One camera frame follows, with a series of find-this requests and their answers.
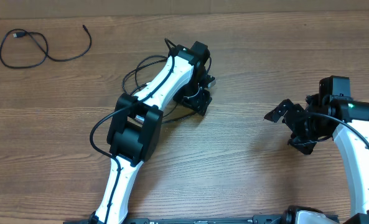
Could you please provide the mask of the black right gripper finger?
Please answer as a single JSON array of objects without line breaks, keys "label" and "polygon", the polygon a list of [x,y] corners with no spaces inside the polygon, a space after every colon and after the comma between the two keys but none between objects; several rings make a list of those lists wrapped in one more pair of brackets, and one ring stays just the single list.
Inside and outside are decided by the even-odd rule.
[{"label": "black right gripper finger", "polygon": [[288,145],[296,148],[299,152],[303,153],[304,155],[310,155],[315,145],[317,144],[317,141],[313,140],[305,140],[305,139],[299,139],[298,137],[294,139],[289,139],[287,142]]},{"label": "black right gripper finger", "polygon": [[264,116],[265,120],[277,123],[289,110],[294,108],[294,103],[290,99],[283,100],[272,111]]}]

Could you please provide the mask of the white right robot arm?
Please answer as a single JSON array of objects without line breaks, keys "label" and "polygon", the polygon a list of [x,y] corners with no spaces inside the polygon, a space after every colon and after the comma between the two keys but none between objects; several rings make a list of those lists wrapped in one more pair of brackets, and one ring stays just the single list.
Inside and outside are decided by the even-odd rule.
[{"label": "white right robot arm", "polygon": [[288,144],[309,155],[318,142],[333,139],[343,160],[350,193],[347,223],[369,223],[369,103],[355,101],[348,77],[330,76],[307,107],[286,99],[265,119],[282,121],[292,131]]}]

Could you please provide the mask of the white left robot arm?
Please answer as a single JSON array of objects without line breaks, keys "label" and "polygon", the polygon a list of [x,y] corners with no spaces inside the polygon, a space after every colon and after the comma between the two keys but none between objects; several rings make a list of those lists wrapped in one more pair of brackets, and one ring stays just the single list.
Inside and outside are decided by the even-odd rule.
[{"label": "white left robot arm", "polygon": [[100,206],[89,217],[89,223],[123,223],[128,202],[141,166],[156,149],[162,128],[164,109],[170,101],[203,116],[212,101],[209,88],[215,77],[209,75],[212,64],[207,45],[195,42],[190,48],[166,40],[169,53],[163,57],[163,69],[149,83],[123,93],[106,120],[111,124],[107,134],[110,149],[106,156],[111,167]]}]

